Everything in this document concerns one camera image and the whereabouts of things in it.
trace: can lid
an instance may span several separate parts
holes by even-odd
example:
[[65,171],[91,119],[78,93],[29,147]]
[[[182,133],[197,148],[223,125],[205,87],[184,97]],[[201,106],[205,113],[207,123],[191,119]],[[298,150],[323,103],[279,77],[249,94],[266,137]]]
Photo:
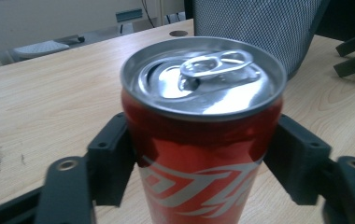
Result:
[[121,70],[123,87],[169,117],[242,118],[265,109],[287,81],[280,62],[254,46],[215,37],[188,37],[140,50]]

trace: wood grain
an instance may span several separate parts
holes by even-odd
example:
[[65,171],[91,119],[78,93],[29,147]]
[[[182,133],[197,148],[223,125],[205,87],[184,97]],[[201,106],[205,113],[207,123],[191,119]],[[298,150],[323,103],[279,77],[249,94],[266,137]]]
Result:
[[[86,146],[121,112],[120,69],[134,52],[192,35],[192,21],[126,35],[0,67],[0,203],[43,184],[48,166],[82,156]],[[284,93],[283,112],[334,147],[333,158],[355,156],[355,75],[340,78],[338,41],[316,36]],[[322,223],[318,206],[297,206],[265,165],[240,223]],[[150,223],[135,169],[121,208],[97,207],[98,223]]]

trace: soda can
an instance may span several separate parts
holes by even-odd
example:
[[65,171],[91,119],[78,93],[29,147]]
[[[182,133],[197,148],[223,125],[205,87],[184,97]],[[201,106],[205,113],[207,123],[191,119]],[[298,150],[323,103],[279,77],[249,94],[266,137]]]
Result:
[[239,221],[277,126],[287,75],[243,42],[184,37],[121,69],[121,101],[153,223]]

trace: pull tab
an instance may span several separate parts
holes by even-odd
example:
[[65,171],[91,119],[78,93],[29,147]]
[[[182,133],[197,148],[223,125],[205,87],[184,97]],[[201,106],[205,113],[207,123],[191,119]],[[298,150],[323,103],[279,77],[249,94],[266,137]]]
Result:
[[213,77],[242,69],[252,62],[252,55],[246,51],[226,50],[189,59],[180,66],[180,73],[185,77]]

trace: wooden table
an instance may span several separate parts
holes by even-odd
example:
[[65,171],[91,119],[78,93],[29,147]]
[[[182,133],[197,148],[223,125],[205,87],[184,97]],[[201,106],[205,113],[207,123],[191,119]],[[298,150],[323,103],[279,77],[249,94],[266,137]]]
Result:
[[[82,156],[110,118],[121,112],[122,63],[134,52],[192,35],[192,21],[126,35],[31,61],[0,67],[0,203],[43,184],[54,161]],[[334,147],[332,158],[355,156],[355,75],[333,65],[339,41],[316,36],[300,71],[288,83],[283,112]],[[318,206],[297,206],[262,165],[240,223],[322,223]],[[98,207],[99,223],[150,223],[135,169],[122,207]]]

